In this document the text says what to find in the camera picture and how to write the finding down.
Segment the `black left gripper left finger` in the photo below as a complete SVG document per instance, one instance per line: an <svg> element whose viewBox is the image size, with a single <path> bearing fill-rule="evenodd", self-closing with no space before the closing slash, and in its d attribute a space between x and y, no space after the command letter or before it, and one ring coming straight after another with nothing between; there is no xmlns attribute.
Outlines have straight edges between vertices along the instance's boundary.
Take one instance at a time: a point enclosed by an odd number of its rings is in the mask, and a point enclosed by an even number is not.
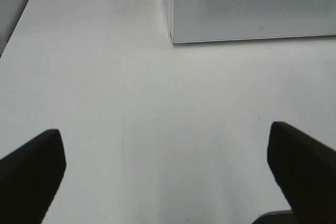
<svg viewBox="0 0 336 224"><path fill-rule="evenodd" d="M1 223L42 223L64 177L58 129L48 129L1 159Z"/></svg>

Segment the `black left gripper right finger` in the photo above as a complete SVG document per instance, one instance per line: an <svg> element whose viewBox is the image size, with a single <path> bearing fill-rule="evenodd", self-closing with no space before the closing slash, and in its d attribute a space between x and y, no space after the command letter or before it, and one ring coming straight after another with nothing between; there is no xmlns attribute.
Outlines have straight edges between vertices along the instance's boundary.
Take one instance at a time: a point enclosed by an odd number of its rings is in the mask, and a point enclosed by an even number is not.
<svg viewBox="0 0 336 224"><path fill-rule="evenodd" d="M267 162L299 223L335 223L335 150L286 122L273 122Z"/></svg>

